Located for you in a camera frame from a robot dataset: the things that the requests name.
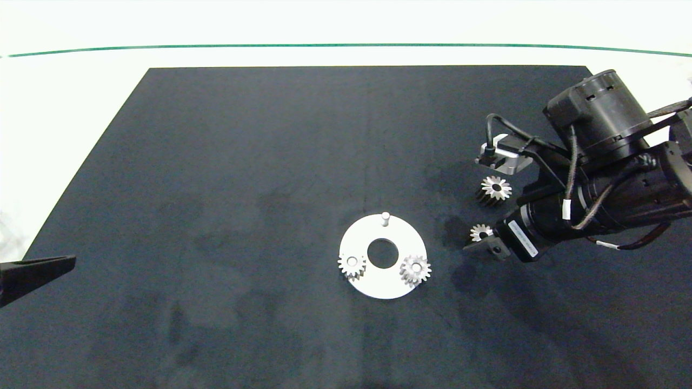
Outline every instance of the metal pin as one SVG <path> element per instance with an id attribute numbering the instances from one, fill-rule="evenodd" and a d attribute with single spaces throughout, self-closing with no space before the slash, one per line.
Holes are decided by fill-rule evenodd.
<path id="1" fill-rule="evenodd" d="M 382 212 L 382 227 L 389 226 L 389 212 Z"/>

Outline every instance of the cable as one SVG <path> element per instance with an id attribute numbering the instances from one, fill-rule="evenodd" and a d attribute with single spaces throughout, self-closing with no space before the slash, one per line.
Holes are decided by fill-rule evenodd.
<path id="1" fill-rule="evenodd" d="M 567 188 L 565 190 L 565 199 L 570 200 L 572 198 L 572 191 L 574 189 L 574 181 L 576 176 L 576 161 L 579 157 L 579 151 L 577 150 L 576 144 L 576 131 L 574 126 L 570 126 L 570 143 L 572 146 L 572 157 L 570 158 L 570 171 L 567 173 Z"/>
<path id="2" fill-rule="evenodd" d="M 589 242 L 592 242 L 594 244 L 597 244 L 599 246 L 612 248 L 614 250 L 637 250 L 638 248 L 642 248 L 642 247 L 650 244 L 651 242 L 655 241 L 670 226 L 671 226 L 671 223 L 669 221 L 661 223 L 658 226 L 654 227 L 654 229 L 649 231 L 646 235 L 641 237 L 639 240 L 637 240 L 634 243 L 630 243 L 630 244 L 617 245 L 617 244 L 613 244 L 613 243 L 603 242 L 601 240 L 597 240 L 597 239 L 594 239 L 592 237 L 586 237 L 586 240 L 588 240 Z"/>
<path id="3" fill-rule="evenodd" d="M 656 160 L 649 154 L 640 154 L 639 156 L 637 156 L 636 159 L 632 161 L 636 162 L 637 164 L 621 170 L 620 173 L 618 173 L 618 175 L 613 180 L 611 180 L 608 185 L 605 186 L 605 188 L 601 191 L 601 194 L 599 194 L 596 201 L 594 201 L 594 203 L 591 205 L 591 208 L 589 208 L 589 210 L 586 212 L 584 218 L 577 225 L 573 225 L 570 220 L 566 219 L 566 222 L 570 226 L 570 228 L 574 230 L 583 230 L 596 216 L 596 213 L 599 211 L 601 204 L 608 198 L 608 195 L 610 195 L 610 193 L 615 188 L 617 188 L 621 183 L 629 179 L 634 173 L 637 173 L 641 169 L 647 170 L 652 169 L 656 166 Z"/>
<path id="4" fill-rule="evenodd" d="M 563 220 L 572 220 L 572 192 L 574 191 L 574 182 L 576 176 L 576 160 L 578 158 L 578 150 L 576 144 L 576 131 L 573 125 L 570 125 L 570 145 L 572 156 L 570 157 L 570 170 L 567 173 L 567 186 L 565 186 L 565 196 L 562 202 L 563 205 Z"/>
<path id="5" fill-rule="evenodd" d="M 522 138 L 524 138 L 526 140 L 531 140 L 531 142 L 534 142 L 535 144 L 537 144 L 539 146 L 543 146 L 543 147 L 546 147 L 547 149 L 550 149 L 554 152 L 557 152 L 566 158 L 570 157 L 569 153 L 567 153 L 567 150 L 563 149 L 562 147 L 559 147 L 559 146 L 557 146 L 553 143 L 550 143 L 548 141 L 544 141 L 543 139 L 541 139 L 537 136 L 533 136 L 533 135 L 529 134 L 528 132 L 525 132 L 524 130 L 522 130 L 519 127 L 516 127 L 515 125 L 510 123 L 507 119 L 505 119 L 502 116 L 497 115 L 497 114 L 489 114 L 486 117 L 486 127 L 485 127 L 486 139 L 487 139 L 487 144 L 486 144 L 486 148 L 485 148 L 486 153 L 488 152 L 488 146 L 491 146 L 493 148 L 492 149 L 493 153 L 495 151 L 494 144 L 493 144 L 493 130 L 492 130 L 493 120 L 497 120 L 498 122 L 500 122 L 500 124 L 505 126 L 507 129 L 511 130 L 513 133 L 521 136 Z"/>
<path id="6" fill-rule="evenodd" d="M 586 216 L 575 226 L 572 225 L 572 223 L 568 222 L 568 224 L 572 227 L 574 230 L 583 230 L 586 226 L 591 223 L 591 220 L 596 216 L 596 212 L 599 211 L 599 208 L 601 207 L 601 204 L 603 203 L 604 200 L 606 200 L 606 197 L 610 195 L 612 190 L 615 188 L 614 181 L 611 181 L 604 189 L 603 192 L 599 195 L 598 199 L 594 201 L 594 203 L 591 205 L 591 208 L 589 209 L 589 212 L 586 213 Z"/>
<path id="7" fill-rule="evenodd" d="M 674 102 L 673 104 L 666 105 L 663 108 L 656 109 L 655 111 L 651 111 L 648 114 L 646 114 L 650 119 L 657 118 L 659 116 L 663 115 L 668 115 L 668 114 L 674 114 L 680 111 L 684 111 L 685 109 L 688 109 L 692 107 L 692 98 L 689 98 L 687 100 L 679 101 L 679 102 Z"/>

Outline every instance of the silver gear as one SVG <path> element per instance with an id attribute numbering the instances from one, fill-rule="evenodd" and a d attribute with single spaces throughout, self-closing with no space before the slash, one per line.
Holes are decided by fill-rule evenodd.
<path id="1" fill-rule="evenodd" d="M 426 258 L 410 255 L 404 258 L 399 274 L 406 284 L 415 287 L 430 277 L 430 264 Z"/>
<path id="2" fill-rule="evenodd" d="M 493 229 L 485 224 L 476 224 L 471 228 L 471 240 L 473 242 L 480 242 L 484 237 L 488 237 L 493 234 Z"/>
<path id="3" fill-rule="evenodd" d="M 480 189 L 476 192 L 476 198 L 486 206 L 496 206 L 501 201 L 507 200 L 512 194 L 512 187 L 506 179 L 489 176 L 480 183 Z"/>
<path id="4" fill-rule="evenodd" d="M 339 257 L 339 269 L 348 279 L 359 278 L 365 273 L 365 258 Z"/>

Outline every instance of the white ring plate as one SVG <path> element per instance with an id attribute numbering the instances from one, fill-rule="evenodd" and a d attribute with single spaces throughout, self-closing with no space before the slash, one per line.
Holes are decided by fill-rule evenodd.
<path id="1" fill-rule="evenodd" d="M 365 273 L 360 278 L 349 280 L 361 293 L 374 298 L 398 298 L 414 289 L 399 274 L 404 258 L 413 255 L 427 259 L 426 245 L 421 235 L 405 220 L 390 215 L 387 226 L 383 226 L 382 221 L 382 215 L 377 214 L 353 223 L 341 239 L 339 257 L 365 258 Z M 399 250 L 394 266 L 382 269 L 370 262 L 367 248 L 377 239 L 386 239 Z"/>

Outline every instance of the white background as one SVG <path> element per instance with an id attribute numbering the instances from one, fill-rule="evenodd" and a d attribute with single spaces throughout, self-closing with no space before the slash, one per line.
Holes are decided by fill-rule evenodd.
<path id="1" fill-rule="evenodd" d="M 0 1 L 0 262 L 24 256 L 150 67 L 586 65 L 593 73 L 616 69 L 647 111 L 692 96 L 690 57 L 567 48 L 8 55 L 103 46 L 316 43 L 554 44 L 692 53 L 690 15 L 690 1 Z"/>

